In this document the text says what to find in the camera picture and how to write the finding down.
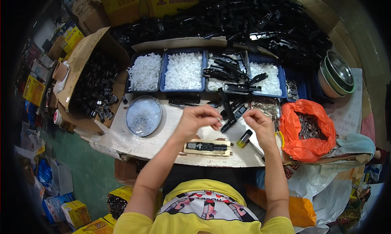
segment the yellow t-shirt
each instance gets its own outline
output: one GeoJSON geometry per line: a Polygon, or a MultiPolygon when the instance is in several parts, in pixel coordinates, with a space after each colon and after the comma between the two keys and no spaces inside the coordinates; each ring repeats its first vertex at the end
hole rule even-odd
{"type": "Polygon", "coordinates": [[[143,233],[294,233],[287,217],[261,222],[230,185],[214,180],[180,183],[166,195],[155,221],[140,213],[124,213],[114,234],[143,233]]]}

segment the woman's left hand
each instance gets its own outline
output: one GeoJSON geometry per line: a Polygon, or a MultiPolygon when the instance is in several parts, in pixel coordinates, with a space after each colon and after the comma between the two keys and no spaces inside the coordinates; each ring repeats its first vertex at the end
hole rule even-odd
{"type": "Polygon", "coordinates": [[[210,125],[214,130],[218,131],[222,126],[218,118],[222,119],[222,116],[208,104],[186,107],[172,137],[183,139],[183,143],[187,143],[195,138],[198,129],[203,126],[210,125]]]}

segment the white table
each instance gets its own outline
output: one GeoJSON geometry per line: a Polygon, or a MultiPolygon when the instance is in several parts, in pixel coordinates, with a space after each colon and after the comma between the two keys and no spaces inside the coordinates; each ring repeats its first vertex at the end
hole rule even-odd
{"type": "MultiPolygon", "coordinates": [[[[115,158],[125,159],[126,156],[129,156],[139,159],[151,159],[159,152],[173,133],[181,118],[183,110],[169,105],[167,100],[159,100],[163,109],[163,115],[158,129],[147,137],[138,137],[129,132],[125,123],[126,109],[124,109],[124,107],[129,106],[132,95],[126,94],[125,97],[128,99],[128,103],[124,104],[121,102],[110,129],[103,124],[100,124],[100,122],[95,121],[105,132],[104,135],[86,134],[85,131],[79,129],[76,132],[81,135],[81,138],[89,141],[92,148],[115,158]]],[[[217,138],[226,138],[226,140],[229,140],[234,144],[234,146],[231,146],[232,155],[223,157],[180,154],[175,160],[175,163],[217,167],[265,166],[259,154],[256,153],[250,145],[247,145],[243,149],[236,145],[237,140],[247,129],[250,129],[250,127],[244,120],[238,121],[225,134],[214,131],[211,127],[203,127],[199,129],[197,133],[201,139],[214,140],[217,138]]],[[[255,133],[253,133],[250,140],[258,145],[255,133]]]]}

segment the green floor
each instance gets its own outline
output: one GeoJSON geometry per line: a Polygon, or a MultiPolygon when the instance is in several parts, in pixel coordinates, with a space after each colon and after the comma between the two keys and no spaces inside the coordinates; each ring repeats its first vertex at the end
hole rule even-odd
{"type": "Polygon", "coordinates": [[[107,194],[122,184],[115,181],[114,158],[92,149],[78,134],[58,129],[55,137],[41,133],[53,147],[53,157],[71,168],[74,197],[87,205],[94,221],[108,214],[107,194]]]}

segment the stack of bowls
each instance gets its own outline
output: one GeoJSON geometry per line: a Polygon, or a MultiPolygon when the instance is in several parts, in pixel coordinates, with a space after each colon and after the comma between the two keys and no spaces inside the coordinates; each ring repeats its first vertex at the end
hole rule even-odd
{"type": "Polygon", "coordinates": [[[356,84],[349,66],[335,51],[328,50],[318,70],[320,86],[331,98],[343,97],[354,92],[356,84]]]}

